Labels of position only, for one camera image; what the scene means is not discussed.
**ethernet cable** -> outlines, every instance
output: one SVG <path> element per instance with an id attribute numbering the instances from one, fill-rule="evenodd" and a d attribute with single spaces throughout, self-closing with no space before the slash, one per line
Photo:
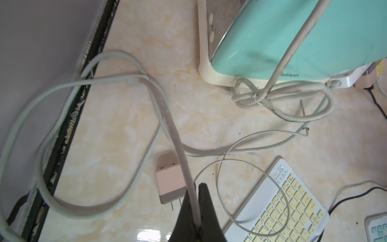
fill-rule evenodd
<path id="1" fill-rule="evenodd" d="M 313 26 L 317 23 L 319 18 L 324 13 L 325 9 L 328 7 L 332 0 L 319 0 L 317 3 L 315 9 L 301 28 L 301 30 L 298 32 L 297 36 L 294 38 L 293 42 L 287 49 L 286 53 L 284 54 L 283 58 L 281 59 L 280 63 L 278 64 L 276 70 L 274 71 L 272 77 L 269 79 L 267 85 L 263 90 L 255 90 L 254 93 L 251 95 L 251 98 L 254 99 L 254 101 L 259 104 L 266 106 L 271 109 L 272 112 L 274 112 L 279 117 L 292 121 L 292 122 L 304 122 L 304 124 L 296 131 L 294 132 L 290 137 L 287 139 L 273 144 L 269 146 L 259 147 L 259 148 L 250 148 L 250 149 L 233 149 L 236 144 L 234 144 L 231 147 L 223 147 L 217 150 L 210 150 L 210 151 L 200 151 L 194 148 L 191 148 L 189 146 L 185 146 L 181 143 L 180 138 L 178 136 L 176 127 L 173 123 L 173 120 L 171 118 L 170 112 L 168 110 L 168 107 L 166 105 L 166 94 L 161 85 L 154 79 L 147 76 L 145 69 L 142 67 L 142 65 L 131 55 L 120 52 L 120 51 L 107 51 L 104 53 L 101 53 L 97 55 L 95 58 L 93 58 L 89 64 L 85 67 L 85 69 L 82 71 L 80 79 L 83 79 L 82 81 L 75 81 L 72 83 L 62 84 L 59 86 L 56 86 L 37 98 L 35 98 L 25 109 L 24 111 L 19 115 L 18 119 L 16 120 L 14 126 L 12 127 L 4 148 L 2 156 L 0 157 L 0 181 L 3 181 L 5 167 L 7 162 L 9 161 L 9 158 L 12 154 L 16 139 L 18 137 L 18 134 L 21 130 L 21 127 L 28 117 L 28 114 L 33 110 L 33 108 L 41 102 L 45 97 L 48 95 L 56 92 L 57 90 L 60 90 L 62 88 L 68 88 L 68 87 L 74 87 L 70 95 L 68 96 L 68 99 L 64 105 L 64 108 L 47 135 L 47 137 L 44 139 L 43 143 L 41 144 L 39 151 L 38 151 L 38 162 L 36 166 L 36 181 L 38 185 L 38 189 L 43 197 L 43 199 L 46 201 L 46 203 L 54 209 L 59 214 L 62 214 L 64 216 L 67 216 L 69 218 L 93 218 L 96 216 L 101 216 L 105 213 L 108 213 L 112 209 L 115 209 L 119 207 L 125 198 L 129 195 L 131 189 L 135 186 L 136 182 L 138 181 L 139 175 L 142 172 L 142 169 L 148 160 L 151 151 L 153 150 L 154 146 L 156 145 L 159 136 L 161 134 L 161 131 L 164 131 L 166 134 L 168 140 L 171 142 L 171 144 L 175 147 L 179 161 L 182 165 L 182 170 L 184 174 L 184 178 L 187 184 L 187 190 L 190 197 L 190 203 L 192 206 L 192 212 L 193 212 L 193 222 L 196 225 L 196 227 L 200 227 L 200 210 L 199 210 L 199 203 L 197 200 L 196 193 L 194 191 L 194 183 L 192 180 L 191 173 L 189 171 L 189 167 L 187 164 L 187 160 L 185 157 L 185 154 L 195 156 L 195 157 L 201 157 L 201 156 L 212 156 L 212 155 L 218 155 L 218 154 L 236 154 L 236 153 L 247 153 L 247 152 L 256 152 L 259 150 L 264 149 L 270 149 L 275 148 L 279 145 L 282 145 L 286 142 L 289 142 L 291 139 L 293 139 L 296 135 L 299 135 L 299 133 L 305 129 L 308 125 L 308 122 L 317 120 L 319 118 L 322 118 L 326 115 L 328 115 L 335 107 L 335 98 L 334 95 L 331 93 L 331 89 L 334 88 L 334 85 L 328 89 L 325 87 L 312 85 L 310 83 L 298 83 L 298 86 L 292 85 L 287 86 L 284 84 L 279 84 L 279 88 L 277 91 L 274 88 L 275 83 L 279 79 L 281 73 L 285 69 L 286 65 L 289 63 L 291 58 L 293 57 L 294 53 L 297 51 L 297 49 L 300 47 L 304 39 L 307 37 Z M 141 74 L 138 75 L 122 75 L 122 76 L 108 76 L 108 77 L 101 77 L 96 78 L 93 80 L 84 80 L 91 69 L 102 59 L 104 58 L 110 58 L 110 57 L 116 57 L 116 58 L 127 58 L 130 61 L 132 61 L 134 64 L 137 65 L 137 67 L 140 69 Z M 61 124 L 63 123 L 63 120 L 66 116 L 66 113 L 69 109 L 69 106 L 74 99 L 74 96 L 79 90 L 79 87 L 81 85 L 90 85 L 90 84 L 102 84 L 102 83 L 108 83 L 108 82 L 115 82 L 115 81 L 121 81 L 122 79 L 126 78 L 129 82 L 137 82 L 139 79 L 140 83 L 145 84 L 148 89 L 151 96 L 152 103 L 155 107 L 156 115 L 159 118 L 160 124 L 157 128 L 156 134 L 151 141 L 150 145 L 147 148 L 147 151 L 145 152 L 142 161 L 137 168 L 137 171 L 135 175 L 133 176 L 130 184 L 128 185 L 127 189 L 119 196 L 117 199 L 103 205 L 97 205 L 97 206 L 91 206 L 91 207 L 83 207 L 83 206 L 76 206 L 73 204 L 68 204 L 63 201 L 57 201 L 54 199 L 50 192 L 48 191 L 46 184 L 44 183 L 43 179 L 43 167 L 42 167 L 42 160 L 44 155 L 44 150 L 46 149 L 47 145 L 49 144 L 49 141 L 52 139 L 54 134 L 57 132 Z M 321 91 L 325 94 L 322 102 L 316 109 L 316 111 L 310 115 L 310 116 L 299 116 L 299 117 L 292 117 L 291 115 L 286 115 L 282 113 L 279 109 L 277 109 L 275 106 L 273 106 L 270 102 L 270 99 L 277 99 L 277 100 L 286 100 L 286 99 L 294 99 L 294 98 L 305 98 L 306 96 L 312 96 L 318 91 Z M 242 99 L 238 99 L 238 97 L 235 97 L 235 100 L 237 100 L 242 105 L 244 104 L 244 101 Z M 217 190 L 218 195 L 220 195 L 219 192 L 219 183 L 217 182 Z M 0 233 L 10 242 L 24 242 L 24 240 L 19 237 L 18 234 L 16 234 L 14 231 L 11 230 L 11 228 L 8 226 L 4 219 L 3 213 L 0 211 Z"/>

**yellow key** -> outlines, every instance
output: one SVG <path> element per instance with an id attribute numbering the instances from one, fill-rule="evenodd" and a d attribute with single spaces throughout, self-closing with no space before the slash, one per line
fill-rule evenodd
<path id="1" fill-rule="evenodd" d="M 290 238 L 293 240 L 293 241 L 296 241 L 297 237 L 298 237 L 298 233 L 295 231 L 295 230 L 292 230 L 289 234 Z"/>
<path id="2" fill-rule="evenodd" d="M 302 198 L 302 194 L 300 193 L 300 191 L 296 191 L 296 193 L 294 193 L 294 198 L 299 202 Z"/>
<path id="3" fill-rule="evenodd" d="M 318 218 L 322 218 L 324 216 L 324 212 L 320 209 L 320 211 L 317 213 Z"/>
<path id="4" fill-rule="evenodd" d="M 286 194 L 289 196 L 289 197 L 293 197 L 294 193 L 296 191 L 292 188 L 292 187 L 288 187 L 288 189 L 286 190 Z"/>
<path id="5" fill-rule="evenodd" d="M 306 216 L 304 213 L 303 214 L 301 214 L 301 217 L 300 217 L 300 222 L 302 223 L 302 224 L 306 224 L 307 222 L 308 222 L 308 216 Z"/>
<path id="6" fill-rule="evenodd" d="M 302 205 L 302 203 L 299 203 L 296 207 L 296 210 L 299 212 L 299 213 L 302 213 L 305 209 L 305 206 Z"/>
<path id="7" fill-rule="evenodd" d="M 270 242 L 276 242 L 276 238 L 277 236 L 270 236 L 268 237 L 268 239 L 270 240 Z"/>
<path id="8" fill-rule="evenodd" d="M 259 236 L 256 236 L 255 239 L 253 240 L 253 242 L 262 242 L 263 239 L 262 237 L 259 237 Z"/>
<path id="9" fill-rule="evenodd" d="M 292 198 L 290 199 L 289 201 L 289 206 L 292 208 L 292 209 L 295 209 L 296 206 L 297 206 L 298 202 L 296 201 L 296 199 Z"/>
<path id="10" fill-rule="evenodd" d="M 305 193 L 304 196 L 301 198 L 301 202 L 306 206 L 308 205 L 311 197 L 308 193 Z"/>
<path id="11" fill-rule="evenodd" d="M 278 190 L 277 195 L 278 195 L 278 197 L 282 197 L 281 191 Z"/>
<path id="12" fill-rule="evenodd" d="M 294 228 L 297 230 L 298 233 L 301 233 L 302 229 L 304 228 L 304 225 L 302 223 L 297 222 Z"/>
<path id="13" fill-rule="evenodd" d="M 310 238 L 310 234 L 308 233 L 308 231 L 306 231 L 305 229 L 303 229 L 300 233 L 301 237 L 305 240 L 305 241 L 309 241 L 309 238 Z"/>
<path id="14" fill-rule="evenodd" d="M 281 232 L 281 235 L 282 235 L 284 238 L 288 238 L 288 237 L 289 237 L 289 234 L 290 234 L 290 230 L 288 230 L 287 228 L 285 228 L 285 229 Z"/>
<path id="15" fill-rule="evenodd" d="M 316 214 L 312 213 L 312 215 L 310 216 L 310 221 L 312 221 L 312 223 L 316 220 L 317 216 Z"/>
<path id="16" fill-rule="evenodd" d="M 281 228 L 282 228 L 282 226 L 281 226 L 278 222 L 276 222 L 276 223 L 274 224 L 274 226 L 273 226 L 274 232 L 279 231 Z"/>
<path id="17" fill-rule="evenodd" d="M 298 187 L 298 190 L 300 191 L 301 194 L 305 193 L 305 189 L 301 185 Z"/>
<path id="18" fill-rule="evenodd" d="M 297 188 L 300 186 L 300 183 L 296 180 L 296 179 L 293 179 L 293 181 L 291 182 L 291 186 L 297 190 Z"/>
<path id="19" fill-rule="evenodd" d="M 279 197 L 278 196 L 274 196 L 273 201 L 272 201 L 273 204 L 276 205 L 278 201 L 279 201 Z"/>
<path id="20" fill-rule="evenodd" d="M 279 211 L 279 213 L 282 213 L 284 209 L 285 209 L 285 205 L 283 205 L 282 203 L 277 204 L 276 210 Z"/>
<path id="21" fill-rule="evenodd" d="M 314 225 L 311 224 L 308 231 L 309 231 L 309 233 L 314 233 L 315 229 L 316 229 L 316 227 L 314 227 Z"/>
<path id="22" fill-rule="evenodd" d="M 311 199 L 308 206 L 305 208 L 305 214 L 310 216 L 316 209 L 316 206 L 317 204 L 313 201 L 313 199 Z"/>
<path id="23" fill-rule="evenodd" d="M 313 224 L 315 226 L 317 226 L 319 223 L 320 223 L 320 219 L 319 218 L 316 218 L 315 221 L 313 222 Z"/>
<path id="24" fill-rule="evenodd" d="M 273 210 L 274 210 L 273 204 L 269 204 L 269 205 L 267 206 L 267 211 L 268 211 L 269 213 L 271 213 L 271 211 L 273 211 Z"/>
<path id="25" fill-rule="evenodd" d="M 295 225 L 296 225 L 296 223 L 293 221 L 293 219 L 289 219 L 288 229 L 292 230 Z"/>
<path id="26" fill-rule="evenodd" d="M 258 220 L 258 222 L 255 224 L 255 227 L 259 229 L 263 225 L 262 220 Z"/>
<path id="27" fill-rule="evenodd" d="M 255 228 L 251 229 L 251 231 L 254 232 L 254 233 L 257 232 L 257 230 Z M 249 235 L 250 235 L 251 239 L 254 239 L 255 236 L 256 236 L 255 234 L 252 234 L 252 233 L 250 233 Z"/>
<path id="28" fill-rule="evenodd" d="M 286 223 L 286 216 L 281 214 L 281 216 L 279 216 L 279 218 L 278 218 L 278 221 L 279 221 L 280 224 L 285 225 L 285 223 Z"/>
<path id="29" fill-rule="evenodd" d="M 276 210 L 273 210 L 273 212 L 271 212 L 271 214 L 270 214 L 270 217 L 271 217 L 274 221 L 277 221 L 277 220 L 278 220 L 278 217 L 279 217 L 279 213 L 278 213 Z"/>
<path id="30" fill-rule="evenodd" d="M 298 221 L 300 219 L 300 214 L 297 211 L 293 211 L 293 213 L 291 214 L 291 218 L 294 221 Z"/>
<path id="31" fill-rule="evenodd" d="M 281 236 L 278 236 L 276 239 L 276 242 L 284 242 L 284 241 L 285 240 Z"/>
<path id="32" fill-rule="evenodd" d="M 269 217 L 269 214 L 266 211 L 264 211 L 264 213 L 261 216 L 261 219 L 262 221 L 265 221 L 268 217 Z"/>
<path id="33" fill-rule="evenodd" d="M 289 186 L 290 186 L 290 183 L 288 181 L 285 181 L 284 184 L 282 185 L 282 188 L 286 191 Z"/>
<path id="34" fill-rule="evenodd" d="M 270 230 L 273 228 L 273 225 L 274 225 L 274 222 L 270 218 L 267 218 L 267 220 L 265 222 L 266 228 Z"/>
<path id="35" fill-rule="evenodd" d="M 289 181 L 289 182 L 292 182 L 293 179 L 294 179 L 294 176 L 293 176 L 292 174 L 290 174 L 290 175 L 288 176 L 288 181 Z"/>
<path id="36" fill-rule="evenodd" d="M 262 226 L 262 228 L 259 230 L 258 233 L 261 233 L 261 234 L 268 234 L 268 230 Z"/>

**marble countertop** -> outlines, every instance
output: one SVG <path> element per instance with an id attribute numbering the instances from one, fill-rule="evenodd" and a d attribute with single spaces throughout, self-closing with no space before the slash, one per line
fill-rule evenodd
<path id="1" fill-rule="evenodd" d="M 182 141 L 209 149 L 231 144 L 253 132 L 269 129 L 295 131 L 300 124 L 285 122 L 265 109 L 244 110 L 231 101 L 228 88 L 206 83 L 198 73 L 199 32 L 196 1 L 121 0 L 105 50 L 133 54 L 156 78 L 169 105 Z M 126 60 L 99 64 L 98 76 L 136 70 Z M 387 184 L 387 121 L 364 90 L 335 90 L 336 110 L 310 124 L 309 137 L 297 137 L 274 150 L 232 155 L 266 170 L 277 155 L 284 157 L 321 204 L 328 209 L 339 188 L 376 180 Z M 387 109 L 378 88 L 375 96 Z M 312 112 L 320 98 L 307 100 Z M 93 85 L 84 104 L 55 195 L 77 205 L 110 201 L 127 186 L 153 133 L 157 118 L 147 89 L 121 82 Z M 279 104 L 299 112 L 297 102 Z M 272 144 L 285 134 L 264 137 L 255 145 Z M 74 220 L 49 210 L 40 242 L 51 241 L 167 241 L 179 206 L 160 204 L 155 180 L 156 162 L 173 150 L 163 135 L 138 185 L 127 202 L 100 218 Z M 187 157 L 193 176 L 219 157 Z M 224 166 L 220 179 L 223 199 L 235 211 L 262 174 L 249 166 Z M 200 178 L 209 186 L 221 227 L 228 218 L 215 187 L 215 167 Z M 363 185 L 340 198 L 360 194 Z M 387 211 L 387 194 L 373 191 L 342 206 L 331 215 L 322 241 L 366 241 L 366 216 Z"/>

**gray wall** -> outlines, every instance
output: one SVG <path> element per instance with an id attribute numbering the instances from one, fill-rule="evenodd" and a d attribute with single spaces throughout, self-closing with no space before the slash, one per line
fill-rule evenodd
<path id="1" fill-rule="evenodd" d="M 105 3 L 0 1 L 0 150 L 17 115 L 34 96 L 77 76 Z M 53 94 L 28 117 L 1 187 L 5 216 L 32 187 L 37 148 L 68 93 L 63 90 Z"/>

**keyboard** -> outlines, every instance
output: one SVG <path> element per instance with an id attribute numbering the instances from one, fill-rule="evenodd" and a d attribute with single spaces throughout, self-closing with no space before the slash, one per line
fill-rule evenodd
<path id="1" fill-rule="evenodd" d="M 253 232 L 271 234 L 279 231 L 290 215 L 287 228 L 280 235 L 260 237 L 238 228 L 231 221 L 223 230 L 229 242 L 310 242 L 316 239 L 329 222 L 329 214 L 291 169 L 279 157 L 268 172 L 283 189 L 290 206 L 277 186 L 264 176 L 234 216 L 239 224 Z"/>
<path id="2" fill-rule="evenodd" d="M 368 242 L 387 242 L 387 213 L 367 217 L 364 224 Z"/>

